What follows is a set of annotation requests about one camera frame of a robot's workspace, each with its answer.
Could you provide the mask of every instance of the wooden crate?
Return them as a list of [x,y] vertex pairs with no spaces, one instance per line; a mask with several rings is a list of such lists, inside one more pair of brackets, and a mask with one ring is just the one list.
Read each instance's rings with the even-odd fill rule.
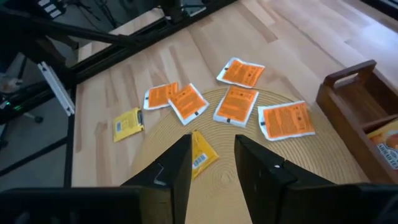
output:
[[370,60],[328,75],[317,103],[371,182],[396,184],[398,170],[366,135],[398,118],[397,91],[375,66]]

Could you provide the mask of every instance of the floor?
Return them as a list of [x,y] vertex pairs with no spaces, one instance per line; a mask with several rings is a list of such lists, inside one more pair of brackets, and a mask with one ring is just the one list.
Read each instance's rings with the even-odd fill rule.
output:
[[[380,49],[385,50],[386,46],[383,41],[392,40],[395,38],[396,32],[398,31],[398,22],[393,19],[377,12],[376,10],[362,4],[358,0],[344,0],[343,2],[348,4],[347,7],[341,7],[339,4],[330,4],[331,1],[321,0],[323,3],[323,10],[335,10],[340,11],[341,15],[351,24],[356,26],[367,26],[369,20],[377,21],[377,26],[369,26],[364,29],[363,35],[355,36],[346,43],[351,47],[356,48],[361,55],[366,58],[374,58],[377,61],[390,62],[391,60],[396,60],[397,57],[392,57],[393,55],[398,56],[395,49],[387,49],[387,52],[391,52],[390,55],[382,54]],[[94,2],[86,2],[93,8],[93,12],[100,17],[101,21],[97,21],[94,17],[87,14],[90,21],[97,27],[94,28],[84,17],[82,12],[72,6],[68,8],[65,15],[56,19],[58,22],[64,22],[67,24],[73,24],[75,26],[86,27],[89,29],[100,29],[104,31],[109,31],[112,29],[110,23],[101,16],[101,12]],[[109,8],[113,12],[115,19],[120,23],[129,21],[134,15],[126,13],[126,11],[117,2],[109,2]],[[138,10],[143,10],[144,6],[138,7]],[[351,11],[361,11],[363,16],[358,16],[357,14],[352,14]],[[323,22],[327,21],[333,22],[333,18],[323,18]],[[373,46],[367,46],[363,44],[363,38],[371,37],[372,35],[382,35],[379,42]],[[87,43],[87,41],[80,40],[82,45]],[[76,60],[75,54],[61,43],[56,43],[57,48],[68,58],[68,63],[72,64]],[[347,64],[351,63],[349,55],[340,55],[341,57],[346,57]],[[15,74],[19,69],[20,59],[16,60],[12,67],[9,69],[9,73]],[[383,66],[384,73],[391,73],[396,69],[396,65],[390,66],[390,63],[386,63]],[[27,68],[25,69],[26,75],[25,83],[34,83],[41,80],[39,71],[37,71],[35,65],[32,62],[28,62]],[[15,161],[18,161],[36,151],[43,148],[44,146],[55,142],[56,140],[64,137],[67,130],[67,117],[62,111],[59,103],[56,100],[51,100],[46,104],[34,109],[33,114],[37,114],[44,117],[44,122],[42,124],[35,124],[32,120],[25,117],[20,117],[12,121],[9,125],[9,131],[7,132],[7,139],[9,140],[8,147],[0,151],[0,169],[3,169]],[[36,161],[21,167],[8,175],[0,177],[0,190],[6,190],[15,187],[60,187],[63,184],[63,168],[65,162],[65,148],[60,147],[59,149],[47,154]]]

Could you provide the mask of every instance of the round woven mat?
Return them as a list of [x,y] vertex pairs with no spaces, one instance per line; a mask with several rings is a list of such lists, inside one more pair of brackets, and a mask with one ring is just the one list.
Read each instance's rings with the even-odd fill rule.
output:
[[209,108],[187,126],[174,112],[166,115],[146,136],[142,149],[133,162],[136,174],[148,166],[181,136],[199,130],[220,158],[191,183],[186,223],[251,223],[236,173],[234,136],[244,134],[295,164],[334,183],[366,181],[362,170],[347,150],[327,118],[318,110],[310,111],[315,136],[270,142],[258,125],[257,106],[277,105],[296,101],[279,94],[259,90],[246,128],[213,121],[213,113],[227,87],[203,93]]

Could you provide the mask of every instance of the black metal frame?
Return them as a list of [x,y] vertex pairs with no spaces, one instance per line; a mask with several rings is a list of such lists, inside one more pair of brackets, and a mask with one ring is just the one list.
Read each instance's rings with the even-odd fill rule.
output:
[[[8,10],[0,7],[0,20],[8,21],[2,24],[5,29],[3,42],[15,47],[33,62],[46,62],[54,70],[61,82],[67,90],[71,90],[71,99],[75,102],[76,86],[95,76],[96,74],[122,62],[130,56],[144,50],[145,48],[155,44],[156,42],[188,27],[196,21],[208,16],[209,14],[225,7],[237,0],[215,0],[205,5],[205,9],[199,11],[194,16],[188,15],[181,6],[179,0],[160,0],[157,4],[163,10],[165,17],[145,26],[137,32],[127,35],[105,34],[93,30],[73,27],[56,22],[46,21],[40,18],[30,17],[26,14]],[[46,52],[41,46],[35,42],[35,35],[27,33],[26,30],[39,31],[43,34],[56,32],[58,34],[72,35],[84,39],[97,40],[112,44],[111,46],[101,50],[87,59],[79,62],[71,68],[67,68],[60,62],[56,61],[52,55]],[[34,109],[35,107],[52,99],[54,94],[48,85],[42,85],[32,89],[26,95],[19,95],[9,100],[10,106],[4,110],[0,110],[0,124],[6,123],[23,113]],[[72,186],[72,161],[73,161],[73,135],[74,135],[75,117],[68,118],[67,136],[62,139],[66,142],[67,152],[65,159],[65,178],[64,187]],[[24,164],[43,156],[44,154],[58,148],[58,144],[52,144],[34,155],[31,155],[20,162],[11,165],[0,171],[0,176],[23,166]]]

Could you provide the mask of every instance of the wooden table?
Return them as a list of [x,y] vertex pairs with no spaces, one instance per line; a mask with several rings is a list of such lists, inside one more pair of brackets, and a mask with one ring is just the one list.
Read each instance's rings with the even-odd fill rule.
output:
[[[130,34],[162,17],[149,11],[114,30]],[[113,143],[112,121],[141,106],[147,89],[170,82],[200,91],[231,57],[265,65],[258,86],[316,106],[328,74],[373,58],[398,86],[398,35],[390,18],[357,0],[241,0],[161,40],[77,88],[73,186],[120,185],[146,134],[169,108],[144,111],[146,130]],[[93,42],[79,59],[108,46]]]

